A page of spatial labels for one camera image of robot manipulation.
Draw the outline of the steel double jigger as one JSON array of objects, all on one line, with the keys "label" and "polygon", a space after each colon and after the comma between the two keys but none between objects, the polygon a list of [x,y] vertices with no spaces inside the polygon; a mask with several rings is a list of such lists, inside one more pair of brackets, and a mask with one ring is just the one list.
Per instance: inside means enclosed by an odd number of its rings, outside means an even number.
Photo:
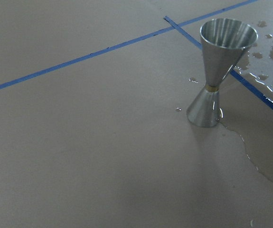
[{"label": "steel double jigger", "polygon": [[206,83],[186,110],[188,120],[203,128],[220,118],[219,88],[227,75],[257,41],[257,31],[236,19],[212,19],[200,28]]}]

